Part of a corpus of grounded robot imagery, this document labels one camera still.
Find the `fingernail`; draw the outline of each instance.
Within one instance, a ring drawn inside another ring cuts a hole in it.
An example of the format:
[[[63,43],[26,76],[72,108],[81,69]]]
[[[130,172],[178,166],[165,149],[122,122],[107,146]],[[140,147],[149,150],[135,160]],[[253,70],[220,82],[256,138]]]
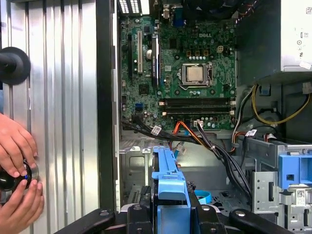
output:
[[[14,172],[14,177],[19,177],[19,173],[18,172]]]

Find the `green circuit board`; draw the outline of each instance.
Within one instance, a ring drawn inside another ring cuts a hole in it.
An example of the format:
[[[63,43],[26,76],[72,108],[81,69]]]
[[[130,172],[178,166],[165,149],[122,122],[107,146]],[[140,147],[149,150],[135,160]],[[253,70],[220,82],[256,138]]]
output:
[[[232,129],[231,115],[164,116],[159,107],[162,98],[235,98],[234,22],[201,22],[192,26],[174,27],[159,23],[155,32],[151,17],[124,18],[120,22],[121,103],[123,120],[131,121],[136,104],[143,105],[142,120],[149,126],[161,125],[164,130],[175,127],[176,120],[203,121],[206,130]],[[137,72],[137,32],[143,33],[143,72]],[[152,61],[146,56],[151,51],[150,37],[158,34],[160,47],[159,86],[152,86]],[[132,37],[132,55],[129,55],[129,35]],[[129,76],[129,59],[133,61]],[[209,64],[212,77],[209,86],[181,86],[183,64]]]

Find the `cpu socket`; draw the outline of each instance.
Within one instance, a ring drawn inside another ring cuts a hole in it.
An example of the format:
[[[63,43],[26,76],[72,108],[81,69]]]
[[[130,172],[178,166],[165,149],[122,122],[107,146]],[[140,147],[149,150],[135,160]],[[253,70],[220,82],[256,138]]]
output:
[[[181,69],[182,86],[210,86],[212,80],[211,63],[184,63]]]

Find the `screw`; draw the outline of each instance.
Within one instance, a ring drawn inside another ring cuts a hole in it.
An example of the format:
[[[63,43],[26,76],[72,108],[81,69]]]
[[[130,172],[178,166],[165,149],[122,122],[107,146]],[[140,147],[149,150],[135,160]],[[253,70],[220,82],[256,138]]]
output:
[[[202,206],[201,208],[202,208],[203,210],[205,210],[205,211],[210,210],[209,206]]]
[[[133,209],[136,211],[142,210],[142,208],[140,206],[135,206]]]
[[[107,211],[102,211],[99,215],[100,216],[107,216],[109,213]]]
[[[235,214],[238,215],[239,217],[244,217],[246,214],[242,211],[235,211]]]

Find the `black knob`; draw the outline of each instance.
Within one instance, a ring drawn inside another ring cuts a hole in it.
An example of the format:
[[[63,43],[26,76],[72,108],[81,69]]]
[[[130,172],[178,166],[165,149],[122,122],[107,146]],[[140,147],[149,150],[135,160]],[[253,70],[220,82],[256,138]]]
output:
[[[30,60],[26,53],[16,47],[0,50],[0,81],[20,84],[30,75]]]
[[[29,187],[30,182],[32,179],[38,179],[38,168],[30,168],[30,166],[24,162],[24,167],[26,169],[27,175],[19,176],[14,178],[10,176],[6,171],[0,172],[0,191],[14,191],[18,184],[23,180],[27,180],[26,188]]]

